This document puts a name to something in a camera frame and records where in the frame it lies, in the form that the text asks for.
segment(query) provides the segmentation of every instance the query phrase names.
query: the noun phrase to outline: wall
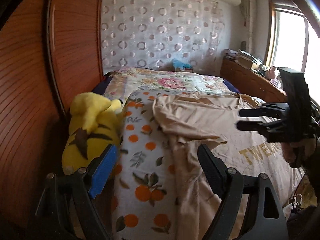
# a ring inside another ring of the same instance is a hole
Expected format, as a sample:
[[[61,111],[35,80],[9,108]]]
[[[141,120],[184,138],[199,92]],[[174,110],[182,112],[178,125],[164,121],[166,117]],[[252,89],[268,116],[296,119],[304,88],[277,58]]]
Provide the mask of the wall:
[[[244,33],[244,18],[242,17],[239,6],[235,7],[222,1],[218,2],[218,8],[222,9],[223,12],[223,22],[225,24],[225,28],[220,36],[220,43],[216,53],[216,62],[214,64],[215,67],[212,69],[212,71],[210,71],[210,73],[207,73],[212,75],[218,75],[220,72],[222,62],[221,52],[228,48],[238,50],[242,41],[242,34]]]
[[[269,0],[256,1],[257,15],[253,30],[253,55],[264,61],[269,35]]]

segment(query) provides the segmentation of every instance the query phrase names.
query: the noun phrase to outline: box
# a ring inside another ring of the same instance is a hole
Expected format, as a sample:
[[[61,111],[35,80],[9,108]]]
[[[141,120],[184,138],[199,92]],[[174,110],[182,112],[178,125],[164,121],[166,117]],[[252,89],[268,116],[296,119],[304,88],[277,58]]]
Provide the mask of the box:
[[[177,67],[175,69],[175,71],[177,71],[177,72],[193,72],[193,69],[192,68],[179,68],[179,67]]]
[[[259,68],[258,64],[255,64],[250,59],[245,59],[243,57],[237,57],[236,63],[238,63],[241,67],[244,67],[244,68],[251,68],[251,69]]]

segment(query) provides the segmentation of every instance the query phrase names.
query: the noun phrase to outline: patterned wall covering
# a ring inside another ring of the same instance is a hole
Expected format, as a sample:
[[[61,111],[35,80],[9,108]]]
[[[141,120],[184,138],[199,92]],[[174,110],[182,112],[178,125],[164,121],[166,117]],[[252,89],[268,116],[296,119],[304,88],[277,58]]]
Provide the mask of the patterned wall covering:
[[[212,0],[102,0],[104,73],[122,66],[159,69],[174,58],[209,73],[222,17]]]

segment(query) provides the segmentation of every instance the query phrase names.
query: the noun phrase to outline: pikachu plush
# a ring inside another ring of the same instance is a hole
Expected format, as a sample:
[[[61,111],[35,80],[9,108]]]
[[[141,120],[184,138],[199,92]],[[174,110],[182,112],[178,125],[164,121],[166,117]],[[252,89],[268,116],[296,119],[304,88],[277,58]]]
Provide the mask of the pikachu plush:
[[[119,99],[109,100],[95,93],[82,93],[70,106],[69,139],[62,154],[65,175],[87,167],[108,144],[120,145],[121,114]]]

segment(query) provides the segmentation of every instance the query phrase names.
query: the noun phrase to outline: window frame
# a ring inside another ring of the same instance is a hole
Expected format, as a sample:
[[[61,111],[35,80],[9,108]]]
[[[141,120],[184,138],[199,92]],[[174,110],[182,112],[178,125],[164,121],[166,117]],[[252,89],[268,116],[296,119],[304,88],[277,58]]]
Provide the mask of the window frame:
[[[270,67],[273,65],[279,38],[280,12],[291,13],[304,18],[305,23],[305,46],[301,66],[301,72],[306,69],[309,47],[308,20],[291,0],[269,0],[269,33],[268,44],[263,64]]]

